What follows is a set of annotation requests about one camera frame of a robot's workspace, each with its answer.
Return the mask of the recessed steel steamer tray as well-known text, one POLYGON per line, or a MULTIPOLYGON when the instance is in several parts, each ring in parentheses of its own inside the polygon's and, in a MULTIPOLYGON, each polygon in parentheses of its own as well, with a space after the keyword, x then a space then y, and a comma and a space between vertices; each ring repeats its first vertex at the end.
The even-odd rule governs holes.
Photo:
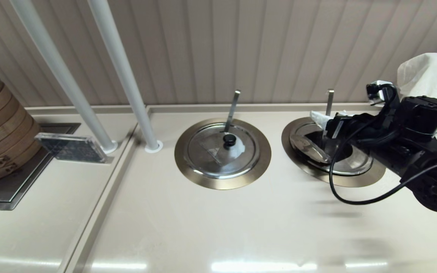
POLYGON ((26 163, 8 155, 0 158, 2 170, 9 171, 0 178, 0 210, 13 210, 52 160, 52 155, 38 141, 34 143, 31 148, 39 150, 26 163))

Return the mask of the round steel pot lid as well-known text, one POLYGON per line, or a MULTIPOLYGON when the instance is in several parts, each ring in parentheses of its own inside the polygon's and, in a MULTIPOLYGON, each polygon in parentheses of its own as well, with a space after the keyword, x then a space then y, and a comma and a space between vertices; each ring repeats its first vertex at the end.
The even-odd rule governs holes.
POLYGON ((219 165, 205 149, 199 145, 199 140, 213 133, 224 132, 224 122, 214 122, 201 126, 185 143, 184 159, 192 169, 204 177, 213 179, 235 178, 250 171, 258 162, 261 149, 257 137, 243 126, 231 124, 229 132, 240 138, 245 144, 245 152, 234 162, 225 166, 219 165))
MULTIPOLYGON (((304 154, 299 152, 290 143, 290 135, 305 135, 311 139, 316 145, 318 145, 331 159, 338 151, 342 141, 339 139, 328 138, 316 123, 310 118, 301 118, 294 120, 288 124, 288 128, 285 129, 286 143, 292 149, 293 155, 302 161, 305 165, 310 166, 313 169, 328 173, 330 170, 330 164, 321 164, 315 162, 304 154)), ((373 165, 373 159, 365 154, 363 151, 353 147, 350 144, 346 144, 343 150, 339 153, 338 158, 333 166, 333 174, 342 176, 356 176, 366 173, 373 165)))

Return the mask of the hinged lid flap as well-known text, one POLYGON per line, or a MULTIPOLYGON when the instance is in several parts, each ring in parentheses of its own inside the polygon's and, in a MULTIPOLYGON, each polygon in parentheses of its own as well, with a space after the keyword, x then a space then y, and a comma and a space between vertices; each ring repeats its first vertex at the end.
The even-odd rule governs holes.
POLYGON ((289 140, 293 147, 295 147, 295 149, 297 149, 309 159, 321 164, 331 163, 331 157, 305 135, 290 135, 289 140))
POLYGON ((199 145, 221 166, 234 162, 245 152, 243 141, 232 133, 218 132, 201 138, 199 145))

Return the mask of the clear acrylic sign plate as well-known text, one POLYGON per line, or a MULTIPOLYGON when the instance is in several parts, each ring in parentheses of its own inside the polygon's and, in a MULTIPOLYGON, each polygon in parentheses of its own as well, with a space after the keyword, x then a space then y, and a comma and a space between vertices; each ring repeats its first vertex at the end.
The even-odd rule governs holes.
POLYGON ((35 140, 57 160, 107 163, 109 159, 91 136, 40 132, 35 140))

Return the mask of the long grey metal pole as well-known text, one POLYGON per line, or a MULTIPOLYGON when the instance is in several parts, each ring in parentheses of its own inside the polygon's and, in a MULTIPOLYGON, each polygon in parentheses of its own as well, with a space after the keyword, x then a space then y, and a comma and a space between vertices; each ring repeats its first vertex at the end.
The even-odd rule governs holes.
POLYGON ((109 57, 114 65, 127 100, 135 114, 142 136, 152 149, 157 147, 156 135, 151 126, 147 109, 120 38, 108 0, 87 0, 109 57))
POLYGON ((91 129, 100 146, 109 147, 111 137, 97 118, 92 107, 85 98, 81 88, 68 69, 62 55, 44 26, 31 0, 10 0, 14 11, 33 40, 36 48, 47 63, 61 88, 81 116, 85 124, 91 129))

